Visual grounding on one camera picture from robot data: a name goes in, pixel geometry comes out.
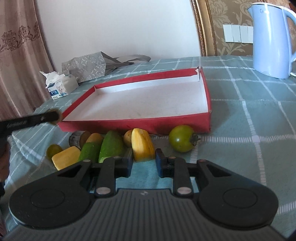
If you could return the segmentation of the small green tomato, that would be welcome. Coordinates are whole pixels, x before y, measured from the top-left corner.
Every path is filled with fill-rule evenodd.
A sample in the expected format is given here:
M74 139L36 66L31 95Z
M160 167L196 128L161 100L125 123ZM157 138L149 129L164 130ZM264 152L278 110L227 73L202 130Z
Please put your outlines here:
M50 145L46 150L46 157L51 160L55 154L62 152L62 147L57 144Z

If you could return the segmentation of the large green tomato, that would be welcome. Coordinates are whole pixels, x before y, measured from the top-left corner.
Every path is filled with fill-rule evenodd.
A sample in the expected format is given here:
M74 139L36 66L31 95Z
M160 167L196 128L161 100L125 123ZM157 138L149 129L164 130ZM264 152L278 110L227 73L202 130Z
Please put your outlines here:
M180 153L191 151L200 140L200 136L188 125L176 126L169 133L171 147Z

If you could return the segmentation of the yellow ridged fruit piece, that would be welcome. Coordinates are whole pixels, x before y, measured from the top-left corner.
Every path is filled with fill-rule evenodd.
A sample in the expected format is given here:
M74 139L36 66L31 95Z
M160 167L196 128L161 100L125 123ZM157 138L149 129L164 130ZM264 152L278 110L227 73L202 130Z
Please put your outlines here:
M155 158L155 148L149 133L141 128L132 130L132 150L136 162L149 161Z

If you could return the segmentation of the yellow block fruit piece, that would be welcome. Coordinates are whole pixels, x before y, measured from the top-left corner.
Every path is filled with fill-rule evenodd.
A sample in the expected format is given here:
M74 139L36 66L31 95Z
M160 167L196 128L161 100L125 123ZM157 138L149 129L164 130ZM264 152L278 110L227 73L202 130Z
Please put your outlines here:
M69 147L52 157L55 168L60 171L78 162L81 150L76 146Z

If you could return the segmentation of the short green cucumber piece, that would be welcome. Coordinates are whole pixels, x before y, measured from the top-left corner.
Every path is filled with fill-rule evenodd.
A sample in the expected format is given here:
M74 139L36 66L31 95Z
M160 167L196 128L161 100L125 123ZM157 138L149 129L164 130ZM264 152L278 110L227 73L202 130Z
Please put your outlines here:
M99 160L101 145L99 143L85 143L78 161L90 160L93 163L97 163Z

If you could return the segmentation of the white tissue pack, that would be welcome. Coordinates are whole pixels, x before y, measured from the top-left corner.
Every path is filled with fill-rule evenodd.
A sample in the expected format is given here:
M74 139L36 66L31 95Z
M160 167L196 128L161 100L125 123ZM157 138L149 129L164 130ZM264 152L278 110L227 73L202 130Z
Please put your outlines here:
M46 78L46 89L53 100L68 96L79 86L76 77L68 70L61 73L56 71L50 73L40 71L40 73Z

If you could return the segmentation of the brown sugarcane piece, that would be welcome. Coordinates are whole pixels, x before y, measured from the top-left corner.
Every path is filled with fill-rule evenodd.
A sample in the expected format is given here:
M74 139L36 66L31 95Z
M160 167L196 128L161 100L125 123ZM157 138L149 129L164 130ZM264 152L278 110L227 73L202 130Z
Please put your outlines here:
M69 146L75 146L78 149L82 149L91 133L88 131L75 131L69 137Z

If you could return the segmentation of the orange-yellow round fruit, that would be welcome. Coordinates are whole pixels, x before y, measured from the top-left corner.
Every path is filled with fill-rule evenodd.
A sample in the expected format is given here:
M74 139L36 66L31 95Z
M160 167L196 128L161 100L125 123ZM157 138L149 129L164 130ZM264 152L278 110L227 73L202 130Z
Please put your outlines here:
M92 133L88 139L86 140L87 143L98 143L102 144L104 137L99 133Z

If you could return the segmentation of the brown curtain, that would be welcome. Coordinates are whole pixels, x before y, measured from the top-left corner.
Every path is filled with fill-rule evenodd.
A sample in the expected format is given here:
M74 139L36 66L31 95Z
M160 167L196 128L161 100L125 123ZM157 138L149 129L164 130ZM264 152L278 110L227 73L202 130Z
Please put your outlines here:
M52 72L34 1L1 1L1 120L32 113L50 99Z

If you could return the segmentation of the long green cucumber piece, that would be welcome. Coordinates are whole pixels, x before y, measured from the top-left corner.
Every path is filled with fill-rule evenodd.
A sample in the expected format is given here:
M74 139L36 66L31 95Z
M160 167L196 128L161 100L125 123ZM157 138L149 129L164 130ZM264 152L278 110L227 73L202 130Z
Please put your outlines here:
M116 131L109 131L102 142L98 162L103 163L109 157L123 157L125 151L123 137Z

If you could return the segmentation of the small brown-yellow round fruit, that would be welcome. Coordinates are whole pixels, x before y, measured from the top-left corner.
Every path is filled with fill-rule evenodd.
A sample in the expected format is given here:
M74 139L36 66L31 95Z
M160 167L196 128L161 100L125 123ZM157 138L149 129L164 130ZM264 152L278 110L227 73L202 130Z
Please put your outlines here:
M125 133L125 135L123 136L123 141L127 147L132 147L132 130L128 130Z

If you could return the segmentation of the grey patterned paper bag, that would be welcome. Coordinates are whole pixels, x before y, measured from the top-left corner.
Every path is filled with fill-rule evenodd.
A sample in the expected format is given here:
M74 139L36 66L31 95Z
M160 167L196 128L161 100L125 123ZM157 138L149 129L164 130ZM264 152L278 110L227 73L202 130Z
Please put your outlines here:
M77 82L82 83L104 77L119 67L130 66L136 62L149 62L146 55L130 55L111 57L104 52L75 57L62 63L62 73L73 75Z

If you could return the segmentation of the red shallow cardboard box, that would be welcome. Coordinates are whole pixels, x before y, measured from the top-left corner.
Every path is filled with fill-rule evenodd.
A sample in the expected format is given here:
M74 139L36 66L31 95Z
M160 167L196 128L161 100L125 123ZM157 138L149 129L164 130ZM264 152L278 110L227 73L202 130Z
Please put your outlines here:
M211 129L211 98L202 67L122 78L94 85L63 112L64 132L167 135L179 125Z

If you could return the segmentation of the light blue electric kettle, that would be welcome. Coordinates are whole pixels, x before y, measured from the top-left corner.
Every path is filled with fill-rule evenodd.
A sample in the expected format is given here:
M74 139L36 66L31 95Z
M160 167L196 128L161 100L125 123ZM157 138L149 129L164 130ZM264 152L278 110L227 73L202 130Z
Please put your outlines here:
M270 77L287 79L295 61L287 20L295 22L295 12L269 3L253 3L248 12L253 19L253 68Z

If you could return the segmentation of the white wall switch panel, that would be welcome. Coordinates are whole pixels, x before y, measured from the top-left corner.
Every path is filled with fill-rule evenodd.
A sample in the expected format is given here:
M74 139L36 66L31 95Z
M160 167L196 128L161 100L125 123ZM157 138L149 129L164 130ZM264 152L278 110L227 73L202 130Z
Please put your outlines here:
M227 43L253 44L253 27L223 24L224 41Z

